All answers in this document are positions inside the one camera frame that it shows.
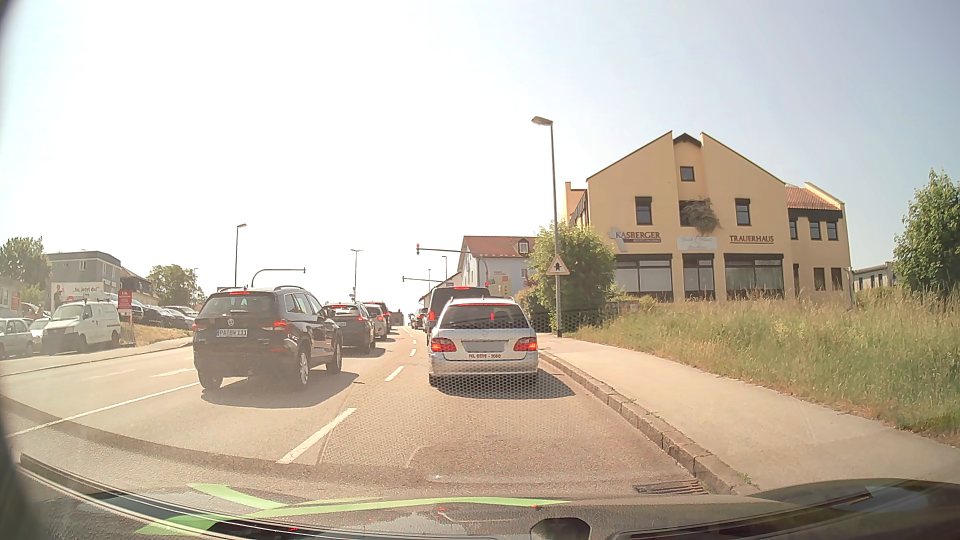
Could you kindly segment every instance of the road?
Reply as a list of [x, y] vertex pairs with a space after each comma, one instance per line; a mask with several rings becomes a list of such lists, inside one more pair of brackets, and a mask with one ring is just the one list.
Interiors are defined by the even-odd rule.
[[424, 334], [408, 328], [369, 356], [345, 349], [342, 373], [315, 368], [300, 393], [257, 379], [203, 391], [184, 347], [8, 375], [0, 396], [14, 455], [130, 489], [582, 499], [691, 479], [548, 364], [532, 389], [431, 387]]

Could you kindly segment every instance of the license plate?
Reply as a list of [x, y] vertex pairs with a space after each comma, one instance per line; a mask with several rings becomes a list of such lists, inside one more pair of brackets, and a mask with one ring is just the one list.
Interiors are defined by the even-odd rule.
[[217, 337], [247, 337], [245, 328], [224, 328], [217, 330]]
[[464, 340], [464, 350], [468, 353], [502, 353], [506, 349], [506, 341], [467, 341]]

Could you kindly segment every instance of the grass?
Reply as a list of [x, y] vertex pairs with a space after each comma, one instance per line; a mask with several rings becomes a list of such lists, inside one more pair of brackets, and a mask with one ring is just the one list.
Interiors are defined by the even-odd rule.
[[177, 339], [178, 337], [190, 337], [193, 335], [192, 331], [180, 329], [136, 324], [133, 326], [133, 331], [136, 332], [137, 345], [150, 345], [151, 343], [157, 343], [157, 341], [166, 341], [167, 339]]
[[960, 442], [960, 298], [890, 287], [857, 295], [852, 309], [776, 300], [664, 304], [573, 337]]

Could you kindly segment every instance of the red sign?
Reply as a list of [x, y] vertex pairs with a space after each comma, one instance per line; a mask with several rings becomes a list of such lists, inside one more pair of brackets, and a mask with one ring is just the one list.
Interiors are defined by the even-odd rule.
[[117, 309], [133, 309], [133, 291], [117, 291]]

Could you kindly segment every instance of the tail light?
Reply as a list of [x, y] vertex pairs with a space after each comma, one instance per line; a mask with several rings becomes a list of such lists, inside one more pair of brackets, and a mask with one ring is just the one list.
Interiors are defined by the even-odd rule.
[[536, 337], [521, 337], [514, 344], [514, 351], [528, 352], [528, 351], [535, 351], [536, 349], [537, 349]]
[[265, 331], [286, 331], [286, 330], [287, 330], [287, 322], [284, 321], [283, 319], [280, 319], [279, 321], [274, 322], [274, 324], [273, 324], [272, 326], [263, 327], [261, 330], [265, 330]]
[[456, 353], [457, 345], [451, 339], [434, 337], [430, 340], [430, 350], [434, 353]]

